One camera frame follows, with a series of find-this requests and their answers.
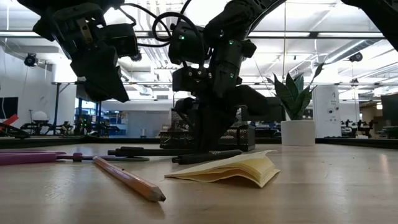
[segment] pencil tip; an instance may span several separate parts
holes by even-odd
[[[162,195],[160,196],[160,201],[161,201],[161,202],[166,201],[166,196],[165,196],[164,194],[162,194]]]

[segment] table surface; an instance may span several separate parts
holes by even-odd
[[[43,149],[98,155],[120,146]],[[282,171],[263,189],[239,177],[211,184],[165,179],[190,167],[169,157],[116,163],[157,184],[163,203],[146,201],[90,161],[2,166],[0,223],[397,223],[398,151],[332,145],[255,151],[270,149]]]

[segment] white plant pot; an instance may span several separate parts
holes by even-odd
[[[314,121],[282,121],[282,145],[284,146],[314,146]]]

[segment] notepad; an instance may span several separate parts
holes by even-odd
[[[234,156],[229,159],[209,162],[189,169],[165,175],[179,179],[199,182],[214,182],[230,177],[241,176],[255,182],[259,187],[265,186],[280,170],[266,156],[270,151]]]

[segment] security camera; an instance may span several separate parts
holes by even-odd
[[[348,60],[350,62],[360,62],[363,59],[363,55],[361,54],[361,52],[358,52],[356,54],[354,54],[353,56],[349,57]]]
[[[138,53],[137,53],[136,55],[134,55],[134,56],[132,56],[132,57],[130,57],[130,58],[131,58],[131,60],[132,60],[133,62],[139,62],[139,61],[141,61],[141,60],[142,60],[142,55],[141,55],[140,50],[138,50]]]
[[[39,64],[39,60],[37,59],[35,53],[29,53],[29,54],[27,54],[27,57],[25,58],[24,63],[26,66],[34,68]]]

